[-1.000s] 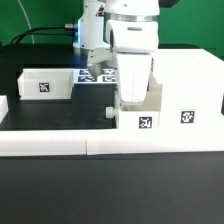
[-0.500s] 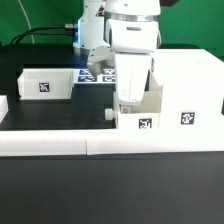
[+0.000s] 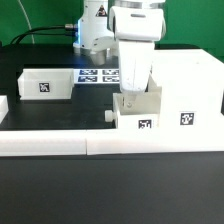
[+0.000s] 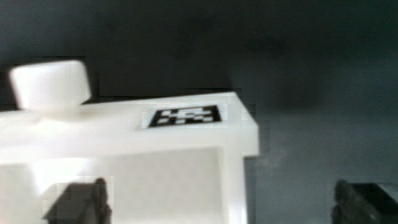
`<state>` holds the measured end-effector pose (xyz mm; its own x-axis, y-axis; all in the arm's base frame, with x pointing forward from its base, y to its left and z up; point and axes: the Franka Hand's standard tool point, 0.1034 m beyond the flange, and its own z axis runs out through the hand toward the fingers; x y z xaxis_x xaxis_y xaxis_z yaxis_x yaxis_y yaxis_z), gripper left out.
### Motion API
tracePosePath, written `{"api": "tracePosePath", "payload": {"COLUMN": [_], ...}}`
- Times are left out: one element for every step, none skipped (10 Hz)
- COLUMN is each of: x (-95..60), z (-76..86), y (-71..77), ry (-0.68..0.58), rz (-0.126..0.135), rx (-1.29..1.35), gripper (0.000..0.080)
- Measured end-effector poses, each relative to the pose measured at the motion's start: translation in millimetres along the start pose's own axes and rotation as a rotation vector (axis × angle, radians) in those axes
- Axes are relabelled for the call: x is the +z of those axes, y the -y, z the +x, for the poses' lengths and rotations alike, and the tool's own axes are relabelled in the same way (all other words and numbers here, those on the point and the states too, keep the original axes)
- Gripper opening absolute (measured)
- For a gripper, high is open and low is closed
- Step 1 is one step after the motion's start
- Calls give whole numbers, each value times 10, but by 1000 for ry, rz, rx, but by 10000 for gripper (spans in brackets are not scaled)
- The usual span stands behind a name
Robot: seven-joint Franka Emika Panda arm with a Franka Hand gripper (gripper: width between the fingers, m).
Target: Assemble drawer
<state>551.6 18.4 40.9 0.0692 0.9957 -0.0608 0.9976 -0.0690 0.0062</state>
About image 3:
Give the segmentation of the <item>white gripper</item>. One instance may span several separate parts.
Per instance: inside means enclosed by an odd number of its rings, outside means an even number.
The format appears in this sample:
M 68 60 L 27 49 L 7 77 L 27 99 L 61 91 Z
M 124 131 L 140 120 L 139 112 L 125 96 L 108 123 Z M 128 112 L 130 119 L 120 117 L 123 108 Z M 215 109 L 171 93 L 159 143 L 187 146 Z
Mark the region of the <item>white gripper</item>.
M 153 61 L 153 42 L 119 41 L 119 79 L 123 106 L 132 108 L 136 95 L 146 90 Z

